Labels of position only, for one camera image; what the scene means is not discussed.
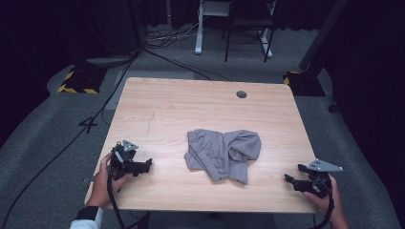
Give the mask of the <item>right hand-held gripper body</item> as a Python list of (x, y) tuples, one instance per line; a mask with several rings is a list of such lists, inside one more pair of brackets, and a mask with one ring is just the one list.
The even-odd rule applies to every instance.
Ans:
[(323, 198), (329, 194), (331, 188), (331, 181), (329, 172), (342, 172), (343, 168), (331, 164), (327, 161), (316, 158), (311, 162), (307, 169), (309, 170), (309, 179), (312, 182), (312, 189), (314, 194), (320, 198)]

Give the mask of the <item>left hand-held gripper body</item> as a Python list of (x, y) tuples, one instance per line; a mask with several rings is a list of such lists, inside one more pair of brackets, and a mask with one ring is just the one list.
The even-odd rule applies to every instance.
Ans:
[(113, 179), (118, 180), (126, 174), (136, 177), (135, 162), (133, 158), (139, 148), (138, 145), (127, 140), (118, 141), (112, 149), (110, 167), (113, 170)]

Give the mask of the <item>grey shorts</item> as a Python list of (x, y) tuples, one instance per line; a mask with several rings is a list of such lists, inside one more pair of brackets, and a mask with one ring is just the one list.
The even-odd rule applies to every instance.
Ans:
[(188, 169), (206, 171), (213, 182), (229, 178), (246, 185), (248, 162), (257, 160), (262, 148), (259, 135), (247, 130), (199, 129), (188, 132), (187, 139), (184, 159)]

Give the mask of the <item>person's right hand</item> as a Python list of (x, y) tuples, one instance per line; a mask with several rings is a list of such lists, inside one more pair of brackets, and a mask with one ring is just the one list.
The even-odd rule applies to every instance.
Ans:
[[(344, 215), (342, 198), (340, 197), (340, 194), (338, 191), (337, 182), (333, 176), (330, 176), (330, 181), (331, 181), (332, 199), (333, 199), (333, 205), (334, 205), (334, 208), (330, 215), (330, 222), (345, 221), (346, 223), (348, 223), (345, 218), (345, 215)], [(312, 204), (314, 204), (322, 215), (325, 216), (327, 214), (329, 204), (330, 204), (330, 200), (328, 198), (319, 198), (318, 196), (311, 194), (309, 192), (304, 192), (303, 196), (308, 201), (310, 201)]]

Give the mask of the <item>person's left hand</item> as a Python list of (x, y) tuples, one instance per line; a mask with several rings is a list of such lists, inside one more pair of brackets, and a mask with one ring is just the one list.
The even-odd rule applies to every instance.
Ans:
[[(110, 202), (107, 186), (109, 175), (108, 162), (111, 156), (112, 154), (108, 154), (99, 163), (99, 171), (95, 175), (92, 193), (86, 202), (87, 206), (103, 208)], [(127, 174), (118, 180), (112, 180), (113, 193), (116, 194), (132, 177), (132, 174)]]

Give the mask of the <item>black yellow striped stand base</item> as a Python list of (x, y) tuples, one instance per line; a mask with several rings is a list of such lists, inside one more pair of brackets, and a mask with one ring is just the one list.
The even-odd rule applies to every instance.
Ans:
[(290, 87), (294, 96), (325, 96), (318, 78), (307, 76), (306, 73), (285, 72), (283, 73), (283, 81)]
[(89, 69), (73, 67), (66, 74), (57, 91), (72, 94), (98, 94), (106, 73), (106, 69), (99, 67)]

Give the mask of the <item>grey metal pole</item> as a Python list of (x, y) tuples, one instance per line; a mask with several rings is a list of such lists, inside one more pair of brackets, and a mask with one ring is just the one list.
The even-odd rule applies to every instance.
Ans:
[(349, 0), (337, 0), (334, 4), (333, 8), (330, 11), (329, 16), (323, 23), (321, 30), (317, 33), (316, 37), (312, 41), (309, 49), (307, 50), (306, 54), (302, 58), (299, 69), (306, 71), (310, 64), (314, 61), (316, 54), (319, 53), (323, 43), (327, 39), (330, 31), (332, 30), (334, 24), (338, 20), (341, 12), (344, 10), (346, 5), (348, 4)]

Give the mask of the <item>black chair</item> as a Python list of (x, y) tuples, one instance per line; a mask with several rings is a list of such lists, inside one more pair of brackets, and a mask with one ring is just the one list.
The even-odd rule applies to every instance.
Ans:
[(247, 41), (232, 41), (233, 31), (257, 31), (258, 39), (264, 49), (264, 62), (272, 56), (270, 47), (273, 34), (276, 31), (276, 22), (273, 18), (271, 6), (273, 0), (232, 0), (229, 4), (227, 24), (223, 31), (226, 36), (226, 48), (224, 61), (228, 60), (231, 44), (242, 45)]

